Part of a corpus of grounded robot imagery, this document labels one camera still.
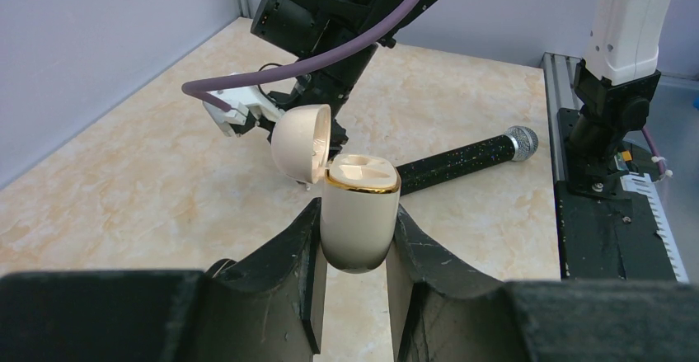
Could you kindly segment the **white earbud charging case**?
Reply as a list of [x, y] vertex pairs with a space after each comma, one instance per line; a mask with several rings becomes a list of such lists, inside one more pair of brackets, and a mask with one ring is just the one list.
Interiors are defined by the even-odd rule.
[[387, 159], [341, 153], [330, 158], [331, 108], [300, 106], [274, 127], [276, 167], [295, 181], [321, 184], [321, 248], [337, 270], [361, 274], [379, 267], [393, 238], [401, 177]]

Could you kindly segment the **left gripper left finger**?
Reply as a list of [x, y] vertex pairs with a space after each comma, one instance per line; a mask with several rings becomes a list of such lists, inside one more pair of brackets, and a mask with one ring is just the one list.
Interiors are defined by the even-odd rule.
[[4, 361], [310, 361], [321, 351], [321, 201], [208, 270], [30, 271], [1, 279]]

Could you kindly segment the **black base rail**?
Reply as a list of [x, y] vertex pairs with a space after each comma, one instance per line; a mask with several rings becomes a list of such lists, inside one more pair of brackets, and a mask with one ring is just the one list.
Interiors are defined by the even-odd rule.
[[576, 57], [545, 53], [561, 277], [689, 281], [653, 179], [651, 154], [634, 143], [603, 165], [567, 147], [582, 102]]

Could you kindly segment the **black microphone grey head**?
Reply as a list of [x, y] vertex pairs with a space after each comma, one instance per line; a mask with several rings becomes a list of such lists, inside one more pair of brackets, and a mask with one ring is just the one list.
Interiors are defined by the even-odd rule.
[[538, 149], [538, 136], [528, 127], [513, 126], [503, 134], [397, 167], [401, 195], [457, 179], [505, 162], [523, 162]]

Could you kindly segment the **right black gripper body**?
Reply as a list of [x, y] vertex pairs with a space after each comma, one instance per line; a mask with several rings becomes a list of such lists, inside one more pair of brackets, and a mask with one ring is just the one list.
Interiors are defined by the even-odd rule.
[[272, 91], [267, 93], [267, 98], [284, 111], [298, 106], [329, 105], [332, 119], [329, 154], [337, 155], [348, 142], [348, 136], [335, 118], [377, 49], [378, 44], [374, 43], [328, 67], [297, 77], [290, 93]]

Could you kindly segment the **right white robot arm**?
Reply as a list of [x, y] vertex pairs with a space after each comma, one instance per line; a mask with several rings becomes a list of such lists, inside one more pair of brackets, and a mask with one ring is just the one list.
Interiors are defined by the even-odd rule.
[[[369, 31], [404, 0], [261, 0], [251, 32], [309, 59]], [[617, 196], [614, 164], [627, 133], [645, 127], [660, 80], [659, 38], [671, 0], [598, 0], [589, 47], [573, 79], [583, 106], [563, 133], [565, 185], [577, 195]]]

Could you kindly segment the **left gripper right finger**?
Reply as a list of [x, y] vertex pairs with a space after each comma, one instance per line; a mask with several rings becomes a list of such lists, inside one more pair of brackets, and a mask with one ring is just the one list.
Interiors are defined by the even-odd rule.
[[670, 281], [500, 281], [405, 209], [386, 259], [396, 361], [695, 361], [698, 289]]

